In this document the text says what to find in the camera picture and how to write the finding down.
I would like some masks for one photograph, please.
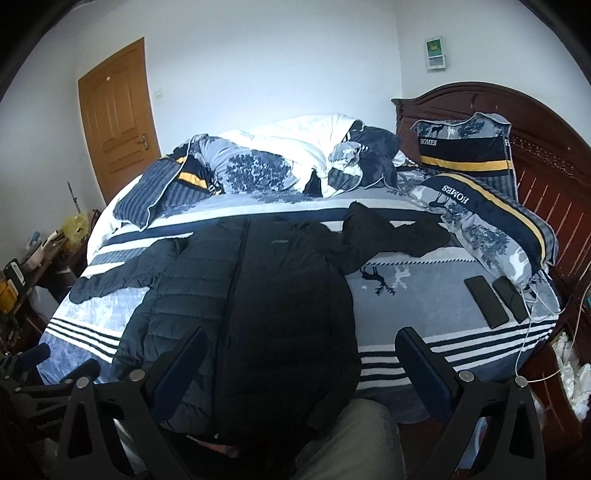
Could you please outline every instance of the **wooden headboard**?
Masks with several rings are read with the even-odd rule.
[[[553,277],[566,296],[589,283],[589,273],[579,280],[591,261],[591,148],[568,123],[532,97],[492,83],[451,83],[392,102],[401,149],[418,163],[411,129],[416,120],[460,120],[474,112],[499,113],[509,120],[519,201],[558,236]]]

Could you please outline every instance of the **reindeer print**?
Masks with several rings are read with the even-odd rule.
[[[525,250],[521,247],[518,247],[515,252],[509,256],[509,263],[511,263],[511,266],[515,269],[515,278],[520,278],[523,275],[529,262]]]
[[[442,195],[443,195],[443,202],[440,202],[439,199],[441,198]],[[445,207],[445,204],[447,203],[448,200],[449,200],[449,197],[447,197],[446,195],[444,195],[442,193],[438,193],[437,198],[435,200],[433,200],[432,202],[429,202],[429,206],[431,208]]]
[[[363,269],[363,267],[361,267],[359,271],[361,272],[361,277],[365,280],[375,280],[379,282],[379,287],[375,289],[375,294],[378,297],[382,294],[384,289],[386,289],[388,293],[395,295],[396,291],[392,287],[388,287],[383,276],[378,273],[378,267],[372,267],[372,273],[368,273],[367,270]]]
[[[394,267],[396,273],[394,274],[394,283],[392,284],[392,288],[402,287],[404,290],[408,288],[406,283],[402,281],[403,278],[410,277],[410,269],[408,265],[403,265],[402,269],[398,268],[396,265]]]
[[[445,125],[439,125],[438,127],[433,125],[431,127],[431,132],[429,133],[429,137],[439,138],[439,132],[441,130],[443,130],[443,127],[445,127]]]
[[[365,280],[375,280],[379,282],[379,286],[375,289],[375,294],[379,297],[384,290],[387,291],[389,294],[394,296],[396,294],[396,290],[399,288],[403,288],[406,290],[408,286],[405,282],[402,281],[403,278],[410,277],[410,269],[407,265],[403,265],[402,267],[395,266],[394,267],[394,283],[388,285],[386,283],[386,279],[378,273],[378,267],[372,267],[372,272],[369,273],[363,267],[359,269],[361,272],[361,277]],[[364,285],[361,287],[363,290],[367,290],[367,287]]]

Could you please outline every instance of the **black phone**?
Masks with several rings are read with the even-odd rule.
[[[507,308],[511,311],[517,322],[521,323],[528,318],[529,314],[525,302],[511,283],[511,280],[507,277],[501,277],[492,283],[492,288],[501,297],[503,303],[507,305]]]
[[[503,305],[482,275],[467,278],[464,280],[464,283],[468,287],[468,290],[470,290],[489,327],[497,328],[509,322],[509,316]]]

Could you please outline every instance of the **blue bedspread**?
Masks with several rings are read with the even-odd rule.
[[[340,230],[352,201],[376,209],[393,225],[412,223],[434,214],[406,201],[392,190],[355,190],[330,198],[311,199],[297,192],[226,194],[208,198],[195,207],[168,212],[144,231],[126,225],[102,242],[85,276],[107,271],[142,252],[154,241],[187,236],[217,218],[235,215],[280,215],[291,220],[317,220]],[[353,294],[356,335],[362,355],[358,395],[386,404],[394,419],[413,422],[426,418],[395,351],[394,338],[403,326],[413,326],[436,352],[445,354],[456,369],[471,369],[482,380],[512,375],[528,322],[511,321],[495,330],[486,324],[463,280],[476,275],[490,283],[494,277],[452,236],[450,244],[421,258],[380,254],[347,277]],[[543,273],[535,289],[552,311],[558,300]],[[51,359],[39,366],[46,383],[56,383],[88,358],[102,366],[100,381],[109,375],[111,358],[134,308],[147,289],[127,288],[101,299],[75,305],[66,299],[41,341],[51,346]],[[540,302],[534,304],[533,322],[521,362],[545,340],[557,316]]]

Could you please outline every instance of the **yellow plastic bag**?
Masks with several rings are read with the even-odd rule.
[[[88,215],[85,213],[66,218],[62,228],[67,238],[67,250],[75,250],[82,244],[86,235],[88,235],[88,227]]]

